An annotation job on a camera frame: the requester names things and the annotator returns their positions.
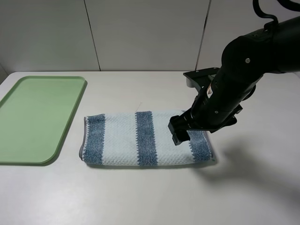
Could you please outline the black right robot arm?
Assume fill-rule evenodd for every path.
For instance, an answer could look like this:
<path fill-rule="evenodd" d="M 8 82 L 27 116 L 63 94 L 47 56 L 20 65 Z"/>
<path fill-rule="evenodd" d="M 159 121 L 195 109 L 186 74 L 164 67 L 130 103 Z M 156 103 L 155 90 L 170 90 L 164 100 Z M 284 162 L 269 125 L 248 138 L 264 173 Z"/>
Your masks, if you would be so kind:
<path fill-rule="evenodd" d="M 264 74 L 299 71 L 299 51 L 300 19 L 295 17 L 234 39 L 222 53 L 221 67 L 185 72 L 198 94 L 190 109 L 170 118 L 173 142 L 190 140 L 190 130 L 214 133 L 236 124 L 241 102 Z"/>

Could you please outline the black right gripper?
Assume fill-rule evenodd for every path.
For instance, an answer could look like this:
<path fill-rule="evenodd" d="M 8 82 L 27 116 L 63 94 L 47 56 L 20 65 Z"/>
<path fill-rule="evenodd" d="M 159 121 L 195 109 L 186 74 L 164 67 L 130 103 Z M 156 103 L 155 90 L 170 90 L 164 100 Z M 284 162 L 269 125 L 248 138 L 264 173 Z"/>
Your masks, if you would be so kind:
<path fill-rule="evenodd" d="M 176 146 L 190 137 L 187 130 L 202 130 L 214 133 L 221 128 L 237 123 L 236 114 L 242 111 L 239 100 L 233 104 L 227 98 L 222 99 L 218 90 L 211 86 L 202 89 L 196 97 L 192 107 L 181 116 L 172 116 L 168 128 L 172 134 L 172 140 Z"/>

